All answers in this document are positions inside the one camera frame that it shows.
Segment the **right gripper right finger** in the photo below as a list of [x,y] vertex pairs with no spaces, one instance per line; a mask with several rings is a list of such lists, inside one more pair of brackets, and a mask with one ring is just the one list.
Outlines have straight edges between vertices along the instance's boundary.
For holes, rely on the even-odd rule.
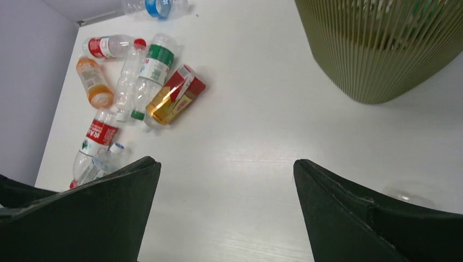
[[462,261],[462,215],[392,198],[308,160],[293,165],[315,261]]

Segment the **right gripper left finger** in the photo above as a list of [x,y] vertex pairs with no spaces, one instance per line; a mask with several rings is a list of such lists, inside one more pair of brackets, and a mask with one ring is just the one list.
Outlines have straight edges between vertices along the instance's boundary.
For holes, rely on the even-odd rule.
[[1,177],[1,261],[137,261],[161,174],[146,156],[55,192]]

